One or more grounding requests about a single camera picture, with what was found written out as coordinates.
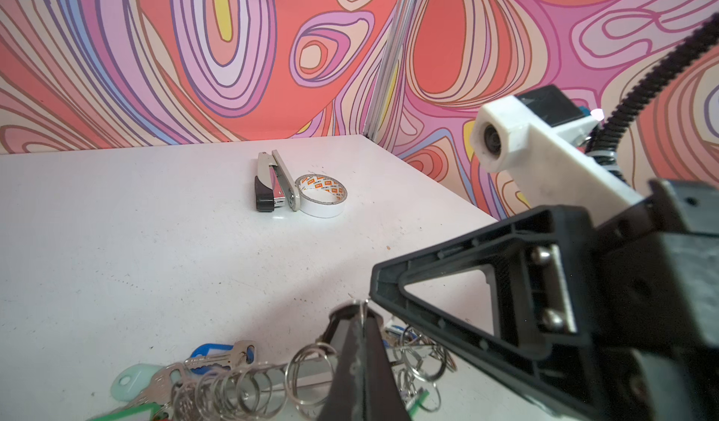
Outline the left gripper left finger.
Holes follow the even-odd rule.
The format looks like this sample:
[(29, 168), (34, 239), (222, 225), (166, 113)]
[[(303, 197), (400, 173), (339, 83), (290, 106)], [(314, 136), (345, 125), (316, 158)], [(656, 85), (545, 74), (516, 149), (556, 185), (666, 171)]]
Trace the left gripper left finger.
[(337, 352), (331, 388), (318, 420), (363, 420), (365, 415), (364, 305), (334, 310), (321, 340)]

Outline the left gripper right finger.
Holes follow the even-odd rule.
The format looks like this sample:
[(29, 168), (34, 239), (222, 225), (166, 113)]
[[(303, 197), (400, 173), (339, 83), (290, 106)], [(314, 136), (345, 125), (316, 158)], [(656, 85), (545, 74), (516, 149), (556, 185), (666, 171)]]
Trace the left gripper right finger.
[(364, 322), (365, 377), (364, 419), (401, 421), (410, 416), (404, 406), (382, 342), (376, 316), (369, 315)]

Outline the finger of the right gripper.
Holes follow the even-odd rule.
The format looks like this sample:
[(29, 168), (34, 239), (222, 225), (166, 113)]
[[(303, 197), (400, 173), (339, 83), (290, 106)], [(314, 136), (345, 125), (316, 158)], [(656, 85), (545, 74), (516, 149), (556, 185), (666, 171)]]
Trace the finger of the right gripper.
[(380, 307), (551, 415), (610, 416), (586, 210), (544, 206), (374, 266)]

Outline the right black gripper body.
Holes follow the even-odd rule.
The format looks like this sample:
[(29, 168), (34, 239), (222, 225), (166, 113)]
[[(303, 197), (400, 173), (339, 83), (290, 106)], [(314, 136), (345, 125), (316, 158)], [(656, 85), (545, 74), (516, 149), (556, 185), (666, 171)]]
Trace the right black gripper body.
[(599, 225), (527, 213), (527, 399), (551, 415), (718, 417), (718, 192), (651, 188)]

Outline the large keyring with coloured keys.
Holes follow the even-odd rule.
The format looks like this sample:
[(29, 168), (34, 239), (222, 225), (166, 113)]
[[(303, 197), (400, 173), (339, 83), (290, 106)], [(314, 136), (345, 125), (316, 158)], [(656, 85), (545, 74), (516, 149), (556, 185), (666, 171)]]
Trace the large keyring with coloured keys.
[[(365, 320), (376, 316), (410, 419), (419, 412), (438, 412), (438, 383), (457, 370), (447, 348), (411, 325), (386, 324), (366, 300), (336, 309), (345, 305), (364, 305)], [(127, 370), (113, 384), (129, 386), (125, 404), (104, 419), (277, 420), (292, 409), (303, 420), (318, 420), (337, 365), (337, 352), (321, 340), (322, 334), (283, 364), (261, 361), (258, 346), (241, 340), (230, 347), (205, 345), (164, 368)]]

